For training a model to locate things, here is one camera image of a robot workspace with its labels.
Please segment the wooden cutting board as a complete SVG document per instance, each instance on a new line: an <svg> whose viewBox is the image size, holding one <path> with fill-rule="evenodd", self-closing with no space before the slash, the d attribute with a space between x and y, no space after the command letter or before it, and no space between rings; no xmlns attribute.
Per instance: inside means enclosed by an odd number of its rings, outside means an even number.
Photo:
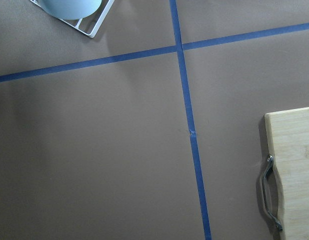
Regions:
<svg viewBox="0 0 309 240"><path fill-rule="evenodd" d="M309 107L266 113L269 154L261 176L276 180L278 207L273 215L262 191L264 208L282 240L309 240Z"/></svg>

